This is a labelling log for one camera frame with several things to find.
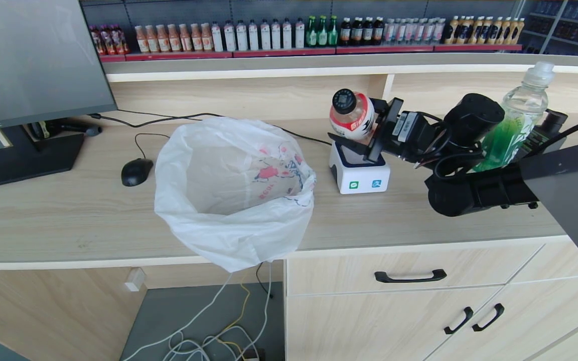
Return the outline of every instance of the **monitor stand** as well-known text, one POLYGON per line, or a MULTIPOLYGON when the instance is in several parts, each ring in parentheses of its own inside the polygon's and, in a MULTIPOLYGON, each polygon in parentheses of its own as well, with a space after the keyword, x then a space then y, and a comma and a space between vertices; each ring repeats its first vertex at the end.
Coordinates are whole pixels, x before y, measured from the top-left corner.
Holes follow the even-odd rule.
POLYGON ((2 128, 12 146, 0 149, 0 185, 73 169, 83 134, 33 141, 23 125, 2 128))

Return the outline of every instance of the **monitor screen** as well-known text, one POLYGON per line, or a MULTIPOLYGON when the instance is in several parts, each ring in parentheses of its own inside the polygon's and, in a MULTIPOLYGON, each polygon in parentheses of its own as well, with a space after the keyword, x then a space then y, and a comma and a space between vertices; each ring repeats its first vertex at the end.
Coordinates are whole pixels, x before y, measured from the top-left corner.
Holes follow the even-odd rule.
POLYGON ((115 109, 78 0, 0 0, 0 128, 115 109))

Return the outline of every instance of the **bottle cap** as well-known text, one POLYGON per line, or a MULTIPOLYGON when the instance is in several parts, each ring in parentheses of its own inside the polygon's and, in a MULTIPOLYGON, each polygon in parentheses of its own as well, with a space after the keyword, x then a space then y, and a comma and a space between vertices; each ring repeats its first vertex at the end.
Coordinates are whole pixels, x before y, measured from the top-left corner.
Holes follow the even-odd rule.
POLYGON ((356 96, 349 89, 340 89, 333 94, 331 105, 339 114, 349 114, 356 108, 356 96))
POLYGON ((553 63, 536 62, 534 66, 528 69, 523 76, 523 82, 531 85, 547 87, 554 79, 553 63))

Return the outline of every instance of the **gray floor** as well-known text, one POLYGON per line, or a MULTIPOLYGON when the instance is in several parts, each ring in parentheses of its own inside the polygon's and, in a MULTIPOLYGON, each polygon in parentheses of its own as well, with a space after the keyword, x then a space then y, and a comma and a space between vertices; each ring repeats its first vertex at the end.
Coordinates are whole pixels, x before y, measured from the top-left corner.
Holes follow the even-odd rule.
MULTIPOLYGON (((266 293, 257 283, 246 284, 245 286, 250 290, 251 296, 245 309, 245 315, 238 324, 244 327, 251 338, 255 338, 264 321, 266 293)), ((220 286, 204 286, 149 290, 126 341, 122 359, 130 356, 142 345, 161 340, 184 326, 198 311, 211 302, 219 288, 220 286)), ((267 360, 282 361, 284 359, 282 283, 273 283, 271 294, 275 294, 277 297, 269 301, 266 328, 256 345, 264 349, 267 360)), ((219 333, 238 318, 246 295, 247 292, 239 285, 226 286, 213 306, 197 318, 188 329, 184 330, 184 337, 201 343, 205 336, 219 333)), ((248 345, 248 341, 239 331, 230 331, 225 334, 223 340, 235 342, 240 347, 248 345)), ((140 351, 131 361, 159 361, 168 351, 167 343, 163 342, 140 351)), ((216 342, 207 347, 207 353, 211 357, 211 361, 233 360, 233 356, 227 349, 216 342)), ((175 359, 183 360, 185 358, 185 356, 177 356, 175 359)), ((199 354, 191 360, 199 361, 199 354)))

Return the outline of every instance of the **yellow cable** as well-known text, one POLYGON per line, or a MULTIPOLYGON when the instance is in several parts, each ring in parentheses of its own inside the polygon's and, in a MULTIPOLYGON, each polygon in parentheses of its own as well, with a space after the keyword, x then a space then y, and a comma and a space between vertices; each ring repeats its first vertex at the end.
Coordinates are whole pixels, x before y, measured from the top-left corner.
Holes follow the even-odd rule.
MULTIPOLYGON (((235 320, 234 322, 232 322, 229 326, 223 328, 222 331, 224 331, 225 329, 228 329, 228 328, 232 327, 233 325, 235 325, 236 323, 238 323, 240 320, 242 320, 243 316, 245 315, 245 308, 247 307, 248 298, 250 297, 251 292, 250 292, 250 291, 248 290, 248 288, 245 287, 245 285, 243 285, 242 283, 244 282, 245 277, 247 277, 247 274, 248 274, 248 271, 249 271, 249 270, 250 270, 250 269, 247 269, 247 271, 245 271, 245 272, 243 273, 242 278, 240 279, 240 287, 241 287, 243 290, 247 291, 247 297, 245 297, 245 301, 244 301, 243 304, 242 304, 242 311, 240 312, 240 317, 238 317, 238 319, 235 320)), ((222 343, 222 344, 234 345, 234 346, 238 349, 238 354, 242 354, 242 349, 241 349, 241 347, 240 347, 237 343, 230 342, 230 341, 222 341, 222 340, 220 340, 219 338, 218 338, 217 340, 218 340, 219 343, 222 343)))

